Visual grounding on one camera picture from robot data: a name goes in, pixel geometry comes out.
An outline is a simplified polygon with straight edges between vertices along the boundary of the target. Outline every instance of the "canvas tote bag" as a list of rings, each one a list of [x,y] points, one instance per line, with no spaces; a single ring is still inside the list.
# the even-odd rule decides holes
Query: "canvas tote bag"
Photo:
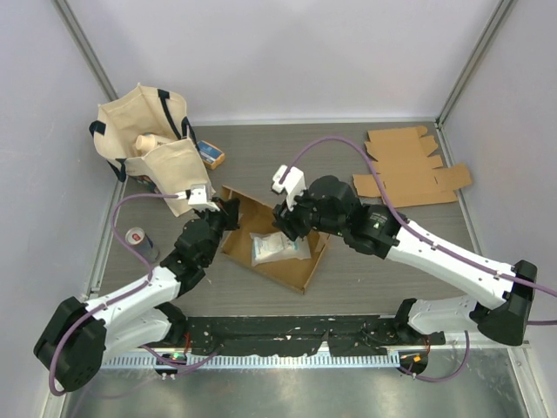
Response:
[[[130,177],[152,192],[174,194],[209,182],[186,115],[185,100],[177,93],[138,84],[122,98],[100,105],[89,129],[97,152],[119,181]],[[171,141],[142,156],[135,143],[145,134]],[[185,199],[165,201],[175,216],[191,209]]]

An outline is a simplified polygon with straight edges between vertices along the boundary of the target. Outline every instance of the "metal floor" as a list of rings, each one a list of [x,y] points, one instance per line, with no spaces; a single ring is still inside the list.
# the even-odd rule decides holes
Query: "metal floor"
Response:
[[[450,374],[462,350],[433,350],[427,375]],[[528,417],[506,350],[473,350],[448,383],[413,381],[395,369],[199,369],[175,381],[153,371],[103,371],[72,394],[63,418]],[[132,390],[136,385],[141,388]],[[116,400],[100,394],[128,395]]]

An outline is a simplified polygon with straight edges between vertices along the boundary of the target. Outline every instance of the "open cardboard box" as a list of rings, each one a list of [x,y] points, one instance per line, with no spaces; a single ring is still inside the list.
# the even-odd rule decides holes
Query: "open cardboard box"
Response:
[[[223,186],[223,199],[238,198],[240,200],[240,228],[232,231],[224,240],[222,252],[242,266],[273,279],[281,285],[304,293],[329,240],[329,235],[311,231],[307,235],[312,257],[308,260],[289,259],[252,266],[252,237],[250,233],[276,233],[279,230],[272,226],[274,218],[272,208],[242,192]]]
[[[367,153],[389,199],[395,207],[456,202],[454,191],[472,184],[464,164],[446,168],[439,147],[425,126],[369,131]],[[379,198],[381,193],[371,174],[354,174],[358,196]]]

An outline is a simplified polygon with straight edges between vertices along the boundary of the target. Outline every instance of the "gray tabletop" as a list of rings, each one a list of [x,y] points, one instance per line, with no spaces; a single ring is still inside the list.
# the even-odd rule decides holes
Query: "gray tabletop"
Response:
[[[311,140],[335,134],[363,144],[370,129],[405,125],[416,124],[211,126],[199,127],[196,133],[198,139],[216,145],[226,154],[226,161],[215,171],[209,171],[217,191],[221,185],[229,185],[274,204],[283,198],[270,192],[273,173],[280,165],[288,164]],[[435,133],[432,124],[423,125]],[[346,145],[335,143],[312,149],[298,166],[305,172],[308,184],[326,174],[351,182],[352,174],[367,173],[358,154]],[[144,188],[128,182],[126,195],[137,192],[144,192]],[[458,203],[410,207],[401,212],[430,232],[472,249]],[[190,218],[189,214],[175,218],[162,200],[136,200],[122,209],[118,229],[125,233],[133,226],[144,228],[164,257]],[[236,265],[223,254],[217,254],[206,273],[195,289],[173,301],[186,314],[394,314],[405,298],[435,300],[462,294],[412,267],[358,254],[335,238],[304,295]],[[101,294],[144,274],[143,266],[113,241]]]

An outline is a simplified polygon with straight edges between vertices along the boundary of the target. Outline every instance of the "small box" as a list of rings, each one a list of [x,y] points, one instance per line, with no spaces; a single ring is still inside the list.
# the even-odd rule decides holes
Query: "small box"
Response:
[[[329,234],[311,231],[307,235],[312,252],[312,257],[308,260],[289,259],[252,266],[253,240],[250,233],[267,234],[278,231],[272,226],[274,221],[272,208],[227,186],[223,186],[221,196],[223,199],[238,198],[239,211],[242,214],[239,220],[240,228],[232,231],[225,238],[222,253],[242,266],[255,270],[283,286],[304,293],[325,253]]]
[[[220,151],[215,145],[206,141],[198,141],[199,155],[203,160],[203,164],[211,170],[214,170],[225,161],[225,153]]]

